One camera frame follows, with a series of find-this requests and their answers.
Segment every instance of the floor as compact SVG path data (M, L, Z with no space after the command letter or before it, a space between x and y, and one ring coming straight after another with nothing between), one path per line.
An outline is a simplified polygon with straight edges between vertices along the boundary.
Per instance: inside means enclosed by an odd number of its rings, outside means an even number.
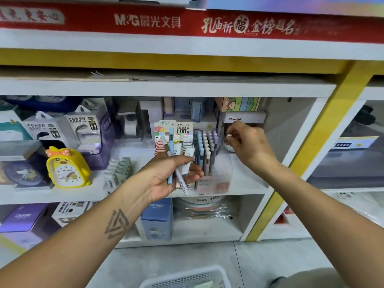
M0 266L16 257L0 248ZM220 242L116 249L87 288L138 288L142 281L209 265L221 265L232 288L265 288L278 276L331 267L312 239Z

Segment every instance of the yellow shelf frame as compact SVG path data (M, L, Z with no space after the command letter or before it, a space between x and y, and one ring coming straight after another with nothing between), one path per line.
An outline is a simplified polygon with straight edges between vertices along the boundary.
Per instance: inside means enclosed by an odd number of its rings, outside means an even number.
M384 74L384 62L379 61L6 48L0 49L0 65L333 75L337 87L290 165L299 176L303 175L372 76ZM274 192L246 241L257 240L282 203L283 199Z

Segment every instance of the pencil display stand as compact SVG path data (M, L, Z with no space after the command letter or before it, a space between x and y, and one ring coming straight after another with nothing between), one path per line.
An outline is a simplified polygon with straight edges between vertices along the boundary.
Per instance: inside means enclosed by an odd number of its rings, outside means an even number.
M222 149L216 156L209 176L202 177L195 183L195 193L198 195L224 194L229 191L232 179L232 161L230 153Z

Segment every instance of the plastic basket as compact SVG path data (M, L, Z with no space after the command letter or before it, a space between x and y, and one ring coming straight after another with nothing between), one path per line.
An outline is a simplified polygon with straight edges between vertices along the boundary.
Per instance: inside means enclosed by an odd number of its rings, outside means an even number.
M232 288L221 266L208 266L145 280L139 288L190 288L213 281L215 288Z

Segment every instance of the tattoo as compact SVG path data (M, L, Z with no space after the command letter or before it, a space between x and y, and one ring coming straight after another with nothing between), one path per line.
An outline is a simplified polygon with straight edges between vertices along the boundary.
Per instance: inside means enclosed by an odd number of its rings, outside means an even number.
M121 209L119 209L118 212L114 210L104 234L109 234L108 239L111 239L118 235L125 234L128 226L129 221Z

